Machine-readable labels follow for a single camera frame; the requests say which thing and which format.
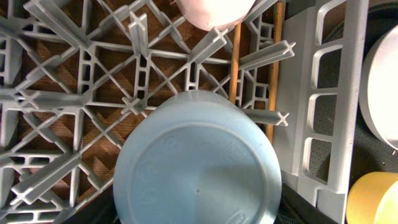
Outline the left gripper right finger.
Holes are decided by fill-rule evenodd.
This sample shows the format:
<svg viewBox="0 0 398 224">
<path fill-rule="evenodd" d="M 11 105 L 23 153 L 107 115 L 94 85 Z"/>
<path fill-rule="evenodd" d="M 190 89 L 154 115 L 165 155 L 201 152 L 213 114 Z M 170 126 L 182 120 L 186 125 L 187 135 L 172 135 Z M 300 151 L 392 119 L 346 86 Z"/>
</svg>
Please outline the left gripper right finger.
<svg viewBox="0 0 398 224">
<path fill-rule="evenodd" d="M 282 196 L 275 224 L 338 223 L 308 203 L 294 189 L 283 183 Z"/>
</svg>

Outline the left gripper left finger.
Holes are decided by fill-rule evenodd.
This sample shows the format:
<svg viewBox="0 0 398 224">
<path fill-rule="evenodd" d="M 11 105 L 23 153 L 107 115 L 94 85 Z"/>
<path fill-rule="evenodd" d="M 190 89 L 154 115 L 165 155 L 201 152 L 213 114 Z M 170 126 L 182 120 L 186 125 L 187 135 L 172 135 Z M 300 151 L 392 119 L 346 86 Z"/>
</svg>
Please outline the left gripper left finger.
<svg viewBox="0 0 398 224">
<path fill-rule="evenodd" d="M 109 186 L 87 206 L 62 224 L 120 224 L 114 204 L 113 187 Z"/>
</svg>

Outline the yellow bowl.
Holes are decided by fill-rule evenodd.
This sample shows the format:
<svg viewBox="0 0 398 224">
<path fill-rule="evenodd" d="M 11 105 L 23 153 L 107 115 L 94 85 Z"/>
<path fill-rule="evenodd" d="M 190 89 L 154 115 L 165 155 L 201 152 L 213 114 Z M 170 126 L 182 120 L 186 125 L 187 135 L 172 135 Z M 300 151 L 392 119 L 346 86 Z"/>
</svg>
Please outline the yellow bowl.
<svg viewBox="0 0 398 224">
<path fill-rule="evenodd" d="M 352 186 L 346 206 L 348 224 L 397 224 L 397 174 L 372 172 Z"/>
</svg>

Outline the blue cup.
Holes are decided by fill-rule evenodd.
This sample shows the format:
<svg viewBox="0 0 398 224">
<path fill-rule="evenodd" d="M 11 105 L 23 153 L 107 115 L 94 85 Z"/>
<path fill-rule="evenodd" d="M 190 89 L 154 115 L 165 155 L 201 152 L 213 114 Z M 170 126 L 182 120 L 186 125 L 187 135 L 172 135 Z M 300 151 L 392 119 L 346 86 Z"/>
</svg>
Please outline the blue cup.
<svg viewBox="0 0 398 224">
<path fill-rule="evenodd" d="M 282 181 L 268 138 L 226 98 L 169 98 L 126 139 L 114 170 L 122 223 L 273 223 Z"/>
</svg>

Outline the pink cup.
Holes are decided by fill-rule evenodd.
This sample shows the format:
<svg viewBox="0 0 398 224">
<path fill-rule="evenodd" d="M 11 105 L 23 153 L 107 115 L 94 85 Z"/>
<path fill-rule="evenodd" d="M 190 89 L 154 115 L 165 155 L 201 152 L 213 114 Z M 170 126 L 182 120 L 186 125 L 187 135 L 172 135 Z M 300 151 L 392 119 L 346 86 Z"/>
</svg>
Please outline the pink cup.
<svg viewBox="0 0 398 224">
<path fill-rule="evenodd" d="M 176 0 L 186 20 L 195 27 L 210 31 L 229 29 L 241 22 L 255 0 Z"/>
</svg>

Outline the grey dishwasher rack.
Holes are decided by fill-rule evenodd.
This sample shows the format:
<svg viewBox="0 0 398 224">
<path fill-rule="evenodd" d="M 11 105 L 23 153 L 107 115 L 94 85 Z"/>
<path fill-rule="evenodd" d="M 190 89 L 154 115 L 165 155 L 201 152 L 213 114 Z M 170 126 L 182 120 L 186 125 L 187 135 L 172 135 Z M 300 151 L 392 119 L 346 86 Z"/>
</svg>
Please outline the grey dishwasher rack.
<svg viewBox="0 0 398 224">
<path fill-rule="evenodd" d="M 314 1 L 273 45 L 272 1 L 243 22 L 236 104 L 268 105 L 283 179 L 345 221 L 367 1 Z M 60 223 L 113 181 L 129 133 L 166 98 L 228 95 L 232 30 L 203 32 L 167 1 L 1 3 L 1 222 Z"/>
</svg>

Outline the round black tray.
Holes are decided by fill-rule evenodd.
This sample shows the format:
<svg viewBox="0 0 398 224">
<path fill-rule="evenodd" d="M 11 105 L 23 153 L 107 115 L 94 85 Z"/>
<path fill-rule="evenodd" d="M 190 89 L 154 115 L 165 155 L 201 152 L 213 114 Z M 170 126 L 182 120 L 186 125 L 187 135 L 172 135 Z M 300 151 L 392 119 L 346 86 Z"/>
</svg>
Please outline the round black tray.
<svg viewBox="0 0 398 224">
<path fill-rule="evenodd" d="M 325 16 L 323 41 L 330 42 L 343 36 L 346 4 L 340 4 Z M 364 56 L 386 32 L 397 25 L 397 1 L 370 1 Z M 340 68 L 341 51 L 325 54 L 320 60 L 318 86 L 329 88 L 337 84 Z M 367 127 L 360 111 L 357 111 L 354 134 L 354 148 L 351 160 L 349 185 L 370 172 L 397 172 L 396 150 L 378 140 Z"/>
</svg>

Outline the grey round plate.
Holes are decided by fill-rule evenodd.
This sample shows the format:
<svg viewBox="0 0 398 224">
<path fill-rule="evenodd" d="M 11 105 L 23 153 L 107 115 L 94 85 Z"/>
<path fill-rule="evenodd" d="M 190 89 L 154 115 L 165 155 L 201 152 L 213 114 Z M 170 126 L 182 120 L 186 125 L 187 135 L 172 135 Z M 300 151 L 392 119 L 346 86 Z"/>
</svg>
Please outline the grey round plate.
<svg viewBox="0 0 398 224">
<path fill-rule="evenodd" d="M 382 35 L 364 59 L 359 105 L 373 135 L 397 149 L 397 27 Z"/>
</svg>

